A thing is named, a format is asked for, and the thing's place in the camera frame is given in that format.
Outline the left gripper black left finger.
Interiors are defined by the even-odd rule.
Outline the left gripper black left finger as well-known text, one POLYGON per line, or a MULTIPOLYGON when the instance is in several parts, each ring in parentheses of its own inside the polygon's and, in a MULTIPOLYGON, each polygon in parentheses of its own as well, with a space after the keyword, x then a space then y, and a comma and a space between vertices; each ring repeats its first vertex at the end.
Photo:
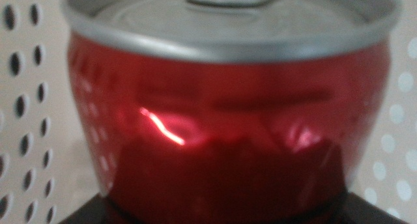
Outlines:
POLYGON ((109 199, 95 195, 59 224, 130 224, 130 218, 109 199))

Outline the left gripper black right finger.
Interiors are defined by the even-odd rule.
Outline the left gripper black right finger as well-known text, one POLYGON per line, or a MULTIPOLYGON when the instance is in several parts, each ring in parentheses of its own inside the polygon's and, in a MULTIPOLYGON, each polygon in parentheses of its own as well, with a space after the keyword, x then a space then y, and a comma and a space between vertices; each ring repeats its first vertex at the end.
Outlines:
POLYGON ((373 206, 354 193, 349 193, 343 205, 339 224, 407 224, 406 221, 373 206))

